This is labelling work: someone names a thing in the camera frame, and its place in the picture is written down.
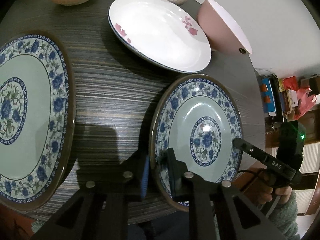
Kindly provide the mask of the right hand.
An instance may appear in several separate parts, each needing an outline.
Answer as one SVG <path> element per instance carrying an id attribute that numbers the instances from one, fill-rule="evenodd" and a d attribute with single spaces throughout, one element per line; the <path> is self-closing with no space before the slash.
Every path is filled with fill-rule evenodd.
<path id="1" fill-rule="evenodd" d="M 259 176 L 244 192 L 244 195 L 256 206 L 264 205 L 272 201 L 272 194 L 279 196 L 279 205 L 286 204 L 292 193 L 292 187 L 287 185 L 282 188 L 274 189 L 268 186 L 269 177 L 265 169 L 259 170 Z"/>

